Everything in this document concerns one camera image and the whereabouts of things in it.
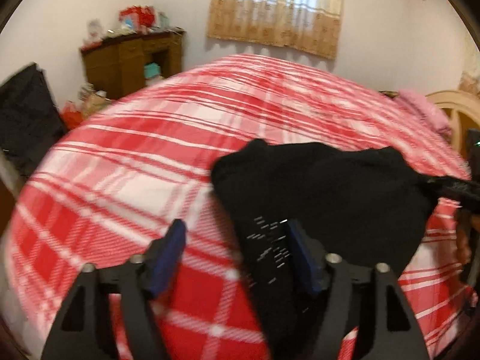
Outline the person right hand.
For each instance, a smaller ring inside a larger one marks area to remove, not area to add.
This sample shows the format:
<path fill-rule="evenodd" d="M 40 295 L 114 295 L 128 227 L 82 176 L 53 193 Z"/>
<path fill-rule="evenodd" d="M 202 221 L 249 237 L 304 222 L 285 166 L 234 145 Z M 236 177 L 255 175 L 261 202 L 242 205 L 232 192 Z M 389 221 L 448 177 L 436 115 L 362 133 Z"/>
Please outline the person right hand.
<path fill-rule="evenodd" d="M 473 216 L 464 209 L 456 211 L 456 257 L 465 265 L 470 262 L 470 233 L 473 230 Z"/>

